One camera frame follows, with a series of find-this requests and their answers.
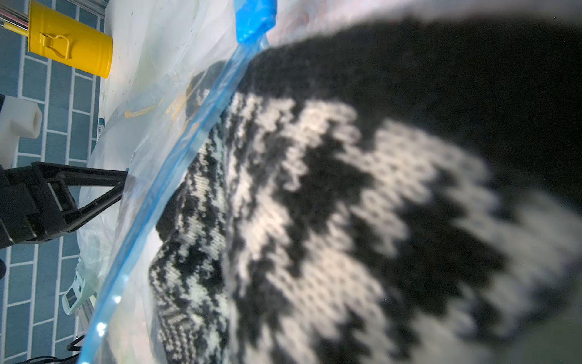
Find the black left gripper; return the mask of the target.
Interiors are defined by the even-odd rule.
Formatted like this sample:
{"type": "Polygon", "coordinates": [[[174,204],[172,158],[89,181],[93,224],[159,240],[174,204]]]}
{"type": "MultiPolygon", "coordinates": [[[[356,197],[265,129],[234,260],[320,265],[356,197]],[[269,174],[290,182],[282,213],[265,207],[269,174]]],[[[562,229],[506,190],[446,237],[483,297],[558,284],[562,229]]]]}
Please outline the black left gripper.
{"type": "Polygon", "coordinates": [[[126,171],[34,162],[1,169],[1,247],[43,243],[72,233],[122,197],[126,171]],[[70,186],[114,186],[78,207],[70,186]]]}

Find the clear plastic vacuum bag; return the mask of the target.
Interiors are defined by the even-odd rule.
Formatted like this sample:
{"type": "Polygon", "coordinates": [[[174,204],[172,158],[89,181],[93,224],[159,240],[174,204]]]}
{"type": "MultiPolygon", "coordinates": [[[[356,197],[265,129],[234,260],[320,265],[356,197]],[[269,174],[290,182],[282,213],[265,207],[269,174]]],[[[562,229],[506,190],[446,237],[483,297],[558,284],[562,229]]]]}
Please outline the clear plastic vacuum bag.
{"type": "Polygon", "coordinates": [[[112,1],[112,70],[105,119],[89,165],[127,173],[119,203],[77,233],[78,273],[97,294],[81,363],[164,363],[149,267],[162,247],[156,221],[209,125],[186,110],[191,79],[218,64],[241,72],[239,1],[112,1]]]}

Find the houndstooth black white scarf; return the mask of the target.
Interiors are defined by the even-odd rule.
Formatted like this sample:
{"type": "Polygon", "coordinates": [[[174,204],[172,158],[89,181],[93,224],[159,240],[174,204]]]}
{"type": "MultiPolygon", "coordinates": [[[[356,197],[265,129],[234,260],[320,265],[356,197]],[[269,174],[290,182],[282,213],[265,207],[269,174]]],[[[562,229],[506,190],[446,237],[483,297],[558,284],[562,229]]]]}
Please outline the houndstooth black white scarf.
{"type": "Polygon", "coordinates": [[[169,363],[579,363],[581,28],[268,49],[156,234],[169,363]]]}

